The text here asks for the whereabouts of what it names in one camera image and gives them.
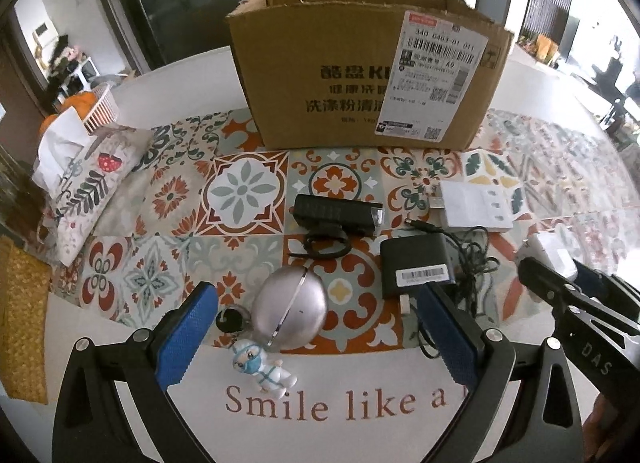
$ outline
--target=black cable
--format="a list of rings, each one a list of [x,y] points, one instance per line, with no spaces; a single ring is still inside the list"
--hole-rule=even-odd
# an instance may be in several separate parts
[[[416,230],[420,230],[421,232],[428,234],[442,234],[456,249],[460,260],[462,279],[456,285],[452,300],[457,307],[464,302],[466,310],[473,318],[476,318],[476,315],[478,314],[478,276],[492,273],[500,267],[500,260],[496,257],[487,256],[489,251],[489,231],[484,226],[474,226],[457,236],[451,232],[443,230],[439,226],[435,226],[431,223],[425,223],[424,221],[407,219],[404,223],[412,226]],[[481,236],[480,241],[476,240],[476,234]],[[422,335],[425,342],[427,342],[430,347],[436,349],[433,340],[420,324],[420,320],[418,318],[418,345],[420,346],[420,350],[427,358],[430,359],[440,356],[439,353],[437,355],[433,355],[426,351],[420,340],[420,335]]]
[[[415,316],[417,317],[418,310],[415,308],[413,304],[411,304],[410,306],[411,306],[411,309],[414,310]],[[426,356],[428,359],[431,359],[431,360],[434,360],[440,357],[440,352],[438,351],[438,348],[436,347],[435,342],[433,341],[433,339],[431,338],[431,335],[427,332],[427,330],[422,326],[419,318],[418,318],[418,331],[416,331],[415,334],[418,337],[418,347],[420,348],[420,351],[422,351],[422,354],[424,354],[424,356]],[[427,345],[431,347],[431,349],[433,349],[435,353],[430,353],[429,351],[426,350],[426,348],[424,347],[424,344],[422,343],[421,338],[424,338],[424,341],[427,342]]]

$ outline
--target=silver egg-shaped container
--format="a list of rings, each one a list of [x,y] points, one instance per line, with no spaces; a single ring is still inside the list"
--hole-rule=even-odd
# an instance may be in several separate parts
[[[262,284],[251,308],[253,337],[268,351],[306,346],[327,313],[322,279],[304,266],[283,266]]]

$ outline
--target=patterned tablecloth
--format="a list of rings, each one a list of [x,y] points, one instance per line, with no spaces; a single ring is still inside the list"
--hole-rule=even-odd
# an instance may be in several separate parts
[[[640,242],[640,198],[613,146],[542,120],[490,110],[465,152],[336,148],[270,152],[247,109],[157,129],[94,235],[54,292],[92,313],[153,327],[194,285],[210,281],[222,305],[250,307],[276,268],[301,263],[300,193],[383,202],[380,237],[340,259],[307,261],[328,290],[321,334],[298,353],[358,353],[417,345],[415,319],[381,299],[380,242],[412,232],[404,218],[438,224],[427,196],[440,180],[501,185],[514,218],[490,234],[500,269],[481,281],[483,313],[499,323],[541,306],[516,277],[514,250],[530,231],[555,230],[571,254],[611,272]],[[212,327],[206,343],[231,339]]]

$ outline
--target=adapter label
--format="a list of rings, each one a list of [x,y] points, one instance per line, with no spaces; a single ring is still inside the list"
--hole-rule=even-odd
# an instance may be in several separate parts
[[[424,283],[440,283],[449,280],[447,265],[420,266],[419,268],[396,269],[398,287],[417,286]]]

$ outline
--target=cardboard box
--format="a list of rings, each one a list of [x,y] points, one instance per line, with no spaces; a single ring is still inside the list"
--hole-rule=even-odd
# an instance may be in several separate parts
[[[409,11],[488,39],[437,143],[376,134],[384,129],[378,117]],[[245,0],[227,21],[242,89],[268,148],[464,149],[494,96],[513,38],[463,0]]]

